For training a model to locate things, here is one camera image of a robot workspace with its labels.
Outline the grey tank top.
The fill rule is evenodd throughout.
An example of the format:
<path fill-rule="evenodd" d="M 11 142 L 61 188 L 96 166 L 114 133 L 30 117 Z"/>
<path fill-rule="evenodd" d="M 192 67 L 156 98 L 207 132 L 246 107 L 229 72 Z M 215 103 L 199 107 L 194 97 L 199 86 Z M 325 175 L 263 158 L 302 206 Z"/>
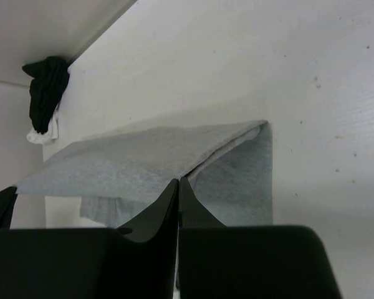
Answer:
<path fill-rule="evenodd" d="M 271 224 L 270 125 L 162 126 L 78 141 L 16 187 L 19 194 L 80 197 L 81 217 L 118 227 L 181 178 L 223 224 Z"/>

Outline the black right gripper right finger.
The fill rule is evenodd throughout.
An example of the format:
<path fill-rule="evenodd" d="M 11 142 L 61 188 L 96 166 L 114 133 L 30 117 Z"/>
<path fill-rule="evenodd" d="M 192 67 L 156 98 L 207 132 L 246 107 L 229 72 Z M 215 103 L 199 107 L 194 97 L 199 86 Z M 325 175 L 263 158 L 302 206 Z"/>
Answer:
<path fill-rule="evenodd" d="M 227 227 L 180 180 L 181 298 L 340 298 L 325 247 L 301 225 Z"/>

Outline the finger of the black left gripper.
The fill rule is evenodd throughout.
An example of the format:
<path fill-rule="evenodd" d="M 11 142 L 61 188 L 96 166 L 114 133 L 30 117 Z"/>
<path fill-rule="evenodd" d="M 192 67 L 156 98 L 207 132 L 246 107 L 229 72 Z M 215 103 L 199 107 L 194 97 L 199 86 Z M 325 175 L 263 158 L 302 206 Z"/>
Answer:
<path fill-rule="evenodd" d="M 7 187 L 0 191 L 0 229 L 10 229 L 14 206 L 17 199 L 17 188 Z"/>

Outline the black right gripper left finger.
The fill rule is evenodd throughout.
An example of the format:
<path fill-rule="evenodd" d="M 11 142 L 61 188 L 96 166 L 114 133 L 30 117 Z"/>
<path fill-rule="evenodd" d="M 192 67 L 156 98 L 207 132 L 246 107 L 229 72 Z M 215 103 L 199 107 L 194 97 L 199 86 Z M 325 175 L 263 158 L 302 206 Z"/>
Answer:
<path fill-rule="evenodd" d="M 171 298 L 178 181 L 117 229 L 0 230 L 0 298 Z"/>

